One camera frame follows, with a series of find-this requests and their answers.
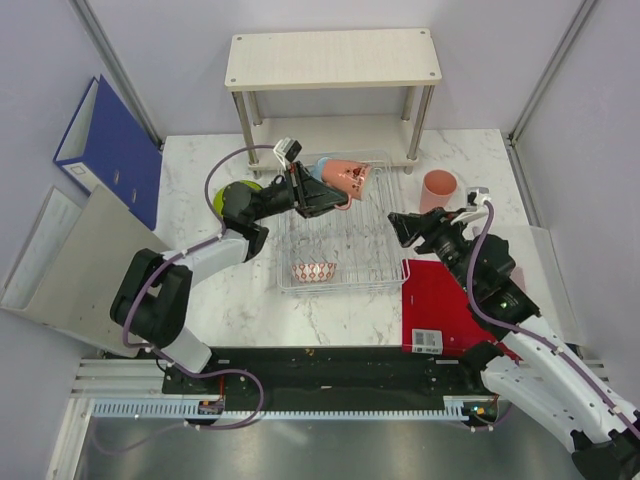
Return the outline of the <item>orange dotted mug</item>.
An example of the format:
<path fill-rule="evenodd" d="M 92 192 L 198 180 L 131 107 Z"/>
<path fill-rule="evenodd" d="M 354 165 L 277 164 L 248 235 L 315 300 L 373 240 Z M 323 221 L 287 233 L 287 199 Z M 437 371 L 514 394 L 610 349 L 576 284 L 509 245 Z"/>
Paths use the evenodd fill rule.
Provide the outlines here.
<path fill-rule="evenodd" d="M 369 179 L 373 167 L 368 163 L 323 158 L 318 162 L 320 176 L 324 183 L 347 195 L 344 205 L 336 206 L 338 210 L 348 210 L 353 200 L 361 201 L 366 196 Z"/>

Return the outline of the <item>pink plastic tumbler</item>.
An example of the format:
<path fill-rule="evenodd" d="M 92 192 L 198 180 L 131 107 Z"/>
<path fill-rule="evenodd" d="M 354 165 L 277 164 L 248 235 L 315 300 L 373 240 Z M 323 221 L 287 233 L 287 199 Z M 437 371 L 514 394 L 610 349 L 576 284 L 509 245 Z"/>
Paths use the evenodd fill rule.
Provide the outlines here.
<path fill-rule="evenodd" d="M 419 211 L 424 214 L 437 207 L 445 207 L 457 189 L 456 177 L 446 170 L 436 169 L 425 174 Z"/>

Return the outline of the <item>green plastic plate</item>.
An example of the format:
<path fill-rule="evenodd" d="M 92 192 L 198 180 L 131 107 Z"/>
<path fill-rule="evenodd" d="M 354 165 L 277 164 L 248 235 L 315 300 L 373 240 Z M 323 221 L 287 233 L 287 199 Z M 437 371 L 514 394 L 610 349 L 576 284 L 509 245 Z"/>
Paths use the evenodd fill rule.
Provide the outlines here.
<path fill-rule="evenodd" d="M 250 180 L 240 180 L 237 181 L 237 184 L 242 184 L 245 185 L 247 188 L 249 188 L 252 191 L 260 191 L 263 189 L 263 187 L 261 185 L 259 185 L 258 183 L 254 182 L 254 181 L 250 181 Z M 233 185 L 233 183 L 225 186 L 224 188 L 220 189 L 214 196 L 214 199 L 212 200 L 212 207 L 215 211 L 215 213 L 219 216 L 223 215 L 223 209 L 225 206 L 225 195 L 226 192 L 231 188 L 231 186 Z"/>

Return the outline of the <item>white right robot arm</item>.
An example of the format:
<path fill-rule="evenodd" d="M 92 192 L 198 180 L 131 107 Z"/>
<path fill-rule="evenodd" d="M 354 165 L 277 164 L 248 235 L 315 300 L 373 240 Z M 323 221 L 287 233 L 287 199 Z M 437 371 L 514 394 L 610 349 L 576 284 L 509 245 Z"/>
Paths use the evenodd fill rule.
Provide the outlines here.
<path fill-rule="evenodd" d="M 582 361 L 512 280 L 507 240 L 488 225 L 465 238 L 465 213 L 436 208 L 388 216 L 402 247 L 437 256 L 465 292 L 473 320 L 496 339 L 464 354 L 460 386 L 473 394 L 487 389 L 526 413 L 566 448 L 583 478 L 635 478 L 638 407 Z"/>

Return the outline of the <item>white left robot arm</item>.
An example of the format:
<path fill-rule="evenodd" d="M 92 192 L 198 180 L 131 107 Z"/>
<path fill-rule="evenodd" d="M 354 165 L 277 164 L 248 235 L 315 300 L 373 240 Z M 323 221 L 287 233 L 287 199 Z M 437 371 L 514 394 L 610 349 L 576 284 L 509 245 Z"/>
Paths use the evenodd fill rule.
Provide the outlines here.
<path fill-rule="evenodd" d="M 219 382 L 212 352 L 187 327 L 191 290 L 223 270 L 245 263 L 262 250 L 269 229 L 259 221 L 291 210 L 314 218 L 347 209 L 353 196 L 314 177 L 300 162 L 291 163 L 268 186 L 235 181 L 216 195 L 222 231 L 185 250 L 138 251 L 116 293 L 110 318 L 123 328 L 123 342 L 134 334 L 143 347 L 182 367 L 185 382 L 208 393 Z"/>

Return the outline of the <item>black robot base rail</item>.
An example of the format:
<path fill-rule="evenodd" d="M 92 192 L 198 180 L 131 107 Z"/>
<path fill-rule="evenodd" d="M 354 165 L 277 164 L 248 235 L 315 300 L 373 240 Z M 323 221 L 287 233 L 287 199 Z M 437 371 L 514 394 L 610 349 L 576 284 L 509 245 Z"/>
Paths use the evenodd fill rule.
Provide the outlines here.
<path fill-rule="evenodd" d="M 225 374 L 195 379 L 171 367 L 163 393 L 222 394 L 226 405 L 242 410 L 437 408 L 447 396 L 490 394 L 451 357 L 389 346 L 216 347 L 205 370 Z"/>

